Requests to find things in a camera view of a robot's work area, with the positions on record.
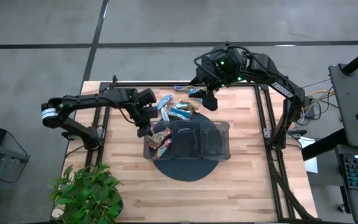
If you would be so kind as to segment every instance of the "black circular mat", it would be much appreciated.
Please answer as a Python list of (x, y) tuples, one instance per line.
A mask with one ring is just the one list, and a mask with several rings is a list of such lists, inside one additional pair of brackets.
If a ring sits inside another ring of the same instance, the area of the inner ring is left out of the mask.
[[(193, 113), (190, 116), (190, 120), (198, 121), (200, 123), (209, 121), (211, 122), (211, 125), (214, 126), (211, 120), (209, 120), (206, 116), (199, 113)], [(157, 126), (154, 127), (154, 129), (156, 130), (156, 132), (159, 132)], [(220, 141), (221, 144), (222, 140), (219, 135), (219, 131), (216, 131), (214, 133), (217, 133), (217, 137), (215, 139), (217, 139), (217, 141)], [(166, 176), (172, 179), (182, 180), (182, 181), (196, 181), (210, 174), (212, 170), (215, 169), (215, 167), (219, 162), (207, 160), (203, 158), (176, 159), (172, 157), (171, 159), (168, 160), (153, 161), (153, 163), (159, 171), (161, 171), (163, 174), (165, 174)]]

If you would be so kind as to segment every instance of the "black table leg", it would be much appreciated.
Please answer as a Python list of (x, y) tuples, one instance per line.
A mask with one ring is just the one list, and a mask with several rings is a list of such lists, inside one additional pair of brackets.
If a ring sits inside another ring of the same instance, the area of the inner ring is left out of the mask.
[(303, 148), (303, 160), (307, 161), (308, 159), (316, 157), (324, 152), (328, 152), (334, 149), (338, 144), (347, 144), (346, 134), (343, 128)]

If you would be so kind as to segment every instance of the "desk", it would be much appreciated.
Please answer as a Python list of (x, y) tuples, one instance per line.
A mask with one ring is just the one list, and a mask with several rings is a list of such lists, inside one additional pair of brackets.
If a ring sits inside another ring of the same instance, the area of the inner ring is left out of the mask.
[[(84, 82), (81, 94), (97, 93), (99, 84)], [(172, 94), (174, 100), (188, 98), (186, 93), (173, 91), (172, 87), (152, 89), (157, 101), (167, 94)], [(119, 110), (111, 110), (102, 162), (123, 183), (118, 186), (124, 201), (118, 222), (277, 221), (254, 88), (221, 89), (216, 97), (219, 109), (214, 112), (202, 108), (194, 99), (191, 101), (209, 119), (230, 124), (231, 158), (195, 182), (172, 180), (159, 172), (152, 162), (143, 158), (143, 138), (136, 136), (137, 128), (125, 121)], [(283, 98), (274, 91), (271, 98), (278, 119)], [(81, 110), (75, 119), (90, 126), (93, 116), (94, 109)], [(67, 152), (81, 145), (80, 140), (72, 141)], [(283, 156), (291, 190), (307, 211), (316, 216), (301, 151), (288, 146)], [(83, 168), (85, 158), (85, 150), (74, 152), (66, 158), (63, 170), (70, 165), (74, 169)], [(285, 210), (282, 192), (280, 197)]]

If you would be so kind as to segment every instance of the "candy bar wrapper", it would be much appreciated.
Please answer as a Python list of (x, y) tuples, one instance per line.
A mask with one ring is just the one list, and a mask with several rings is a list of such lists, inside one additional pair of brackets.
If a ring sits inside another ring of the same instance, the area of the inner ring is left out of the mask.
[(152, 159), (160, 159), (162, 154), (168, 149), (169, 145), (171, 145), (172, 140), (167, 139), (162, 146), (157, 149), (157, 152), (154, 154)]
[[(192, 88), (192, 89), (190, 89), (189, 90), (189, 95), (190, 94), (193, 94), (193, 93), (196, 93), (198, 90), (197, 90), (197, 88)], [(201, 99), (201, 98), (197, 98), (197, 100), (200, 102), (200, 103), (202, 103), (203, 102), (203, 99)]]
[(170, 100), (172, 100), (172, 95), (167, 95), (160, 100), (160, 102), (157, 104), (157, 110), (160, 110), (164, 105), (166, 105)]
[(166, 105), (163, 108), (161, 108), (161, 116), (163, 121), (169, 121), (168, 110)]
[(177, 103), (175, 107), (180, 110), (187, 110), (187, 111), (194, 111), (194, 112), (198, 111), (198, 108), (193, 103), (190, 103), (189, 101), (183, 99), (179, 99), (179, 103)]
[(149, 146), (153, 149), (157, 149), (161, 142), (164, 141), (166, 137), (171, 134), (171, 130), (166, 128), (164, 131), (154, 134), (153, 136), (149, 137)]
[(189, 92), (190, 89), (192, 88), (196, 88), (197, 87), (194, 87), (194, 86), (180, 86), (180, 85), (175, 85), (173, 86), (173, 88), (176, 90), (176, 91), (184, 91), (184, 92)]
[(169, 115), (177, 117), (179, 119), (183, 120), (189, 120), (190, 116), (192, 114), (192, 111), (185, 111), (185, 110), (179, 110), (178, 108), (171, 106)]

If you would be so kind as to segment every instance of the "plant pot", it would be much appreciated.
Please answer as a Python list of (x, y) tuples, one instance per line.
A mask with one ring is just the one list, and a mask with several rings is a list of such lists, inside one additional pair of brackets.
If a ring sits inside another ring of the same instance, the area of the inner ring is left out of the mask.
[(118, 217), (119, 214), (121, 214), (122, 209), (124, 209), (124, 201), (122, 201), (122, 199), (118, 202), (118, 206), (121, 208), (121, 210), (119, 211), (119, 213), (116, 217)]

